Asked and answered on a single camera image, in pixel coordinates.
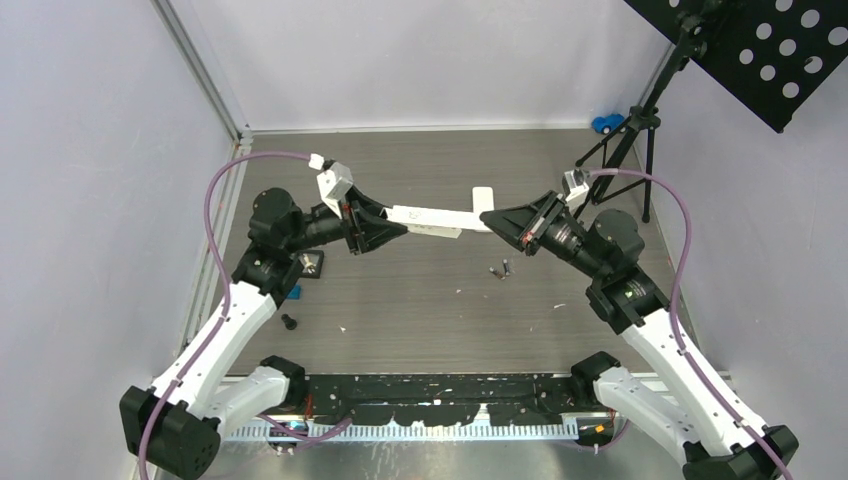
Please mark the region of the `white rectangular box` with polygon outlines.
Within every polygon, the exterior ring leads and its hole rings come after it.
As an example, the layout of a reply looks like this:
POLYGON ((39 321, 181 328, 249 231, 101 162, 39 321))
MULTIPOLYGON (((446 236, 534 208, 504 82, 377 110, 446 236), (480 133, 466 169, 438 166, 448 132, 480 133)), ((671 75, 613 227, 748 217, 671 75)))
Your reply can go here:
POLYGON ((422 207, 395 205, 385 209, 386 219, 405 226, 409 233, 457 239, 461 228, 445 226, 440 211, 422 207))

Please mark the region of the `long white battery cover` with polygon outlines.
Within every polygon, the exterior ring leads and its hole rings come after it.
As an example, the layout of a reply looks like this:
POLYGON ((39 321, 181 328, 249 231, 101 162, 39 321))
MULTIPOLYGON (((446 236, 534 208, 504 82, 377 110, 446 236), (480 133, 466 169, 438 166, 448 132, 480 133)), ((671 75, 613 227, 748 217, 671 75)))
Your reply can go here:
POLYGON ((445 226, 461 228, 462 230, 473 230, 477 232, 490 232, 480 220, 479 215, 474 212, 434 209, 440 211, 441 221, 445 226))

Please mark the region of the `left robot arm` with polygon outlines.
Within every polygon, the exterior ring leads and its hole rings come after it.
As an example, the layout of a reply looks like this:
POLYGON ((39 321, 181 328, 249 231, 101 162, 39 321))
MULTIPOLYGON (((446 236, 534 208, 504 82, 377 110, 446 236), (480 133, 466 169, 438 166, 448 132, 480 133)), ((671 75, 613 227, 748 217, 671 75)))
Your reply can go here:
POLYGON ((288 298, 305 271, 304 255, 343 240, 354 254, 408 231, 383 205, 351 188, 339 207, 304 212, 284 189, 257 195, 250 244, 227 278, 221 304, 176 361, 149 387, 131 386, 119 402, 127 448, 181 479, 198 479, 222 440, 271 408, 298 412, 308 397, 302 366, 272 355, 245 379, 221 389, 248 341, 288 298))

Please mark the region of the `white remote control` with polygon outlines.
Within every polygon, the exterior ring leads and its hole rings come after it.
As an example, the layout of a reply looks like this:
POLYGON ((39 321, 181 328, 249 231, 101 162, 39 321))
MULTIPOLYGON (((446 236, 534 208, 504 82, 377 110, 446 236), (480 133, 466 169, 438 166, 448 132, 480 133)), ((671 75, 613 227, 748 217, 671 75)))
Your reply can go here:
POLYGON ((472 211, 479 215, 495 209, 494 190, 489 186, 475 186, 472 188, 472 211))

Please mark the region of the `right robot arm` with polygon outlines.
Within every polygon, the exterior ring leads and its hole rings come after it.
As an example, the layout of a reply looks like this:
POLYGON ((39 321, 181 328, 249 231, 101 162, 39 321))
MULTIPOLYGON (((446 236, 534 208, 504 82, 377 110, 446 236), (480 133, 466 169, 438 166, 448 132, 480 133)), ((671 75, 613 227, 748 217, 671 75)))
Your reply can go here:
POLYGON ((519 207, 481 214, 511 247, 545 249, 587 275, 596 315, 630 345, 667 388, 663 397, 617 360, 598 352, 575 364, 574 403, 625 416, 661 445, 687 479, 779 479, 799 447, 785 425, 767 424, 723 381, 673 318, 670 302, 639 266, 637 223, 616 209, 584 228, 556 192, 519 207))

